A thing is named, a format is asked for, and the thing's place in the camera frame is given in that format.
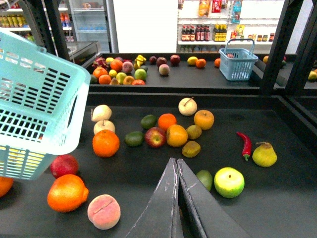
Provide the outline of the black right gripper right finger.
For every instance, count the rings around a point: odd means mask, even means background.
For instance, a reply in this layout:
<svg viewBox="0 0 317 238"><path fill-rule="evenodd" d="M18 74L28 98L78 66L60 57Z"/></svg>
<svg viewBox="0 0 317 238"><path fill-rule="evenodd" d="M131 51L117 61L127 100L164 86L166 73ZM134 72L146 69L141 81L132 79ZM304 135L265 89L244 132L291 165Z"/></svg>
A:
<svg viewBox="0 0 317 238"><path fill-rule="evenodd" d="M249 238L245 231L205 188L184 160L177 160L183 215L196 238Z"/></svg>

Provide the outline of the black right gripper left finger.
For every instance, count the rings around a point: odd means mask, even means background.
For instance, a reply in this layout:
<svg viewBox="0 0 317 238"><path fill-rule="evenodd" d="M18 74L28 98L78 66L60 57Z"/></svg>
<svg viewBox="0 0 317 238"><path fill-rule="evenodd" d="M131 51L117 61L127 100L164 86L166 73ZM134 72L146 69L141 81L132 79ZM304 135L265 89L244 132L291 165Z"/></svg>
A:
<svg viewBox="0 0 317 238"><path fill-rule="evenodd" d="M145 210L130 229L127 238L182 238L178 206L179 175L170 158Z"/></svg>

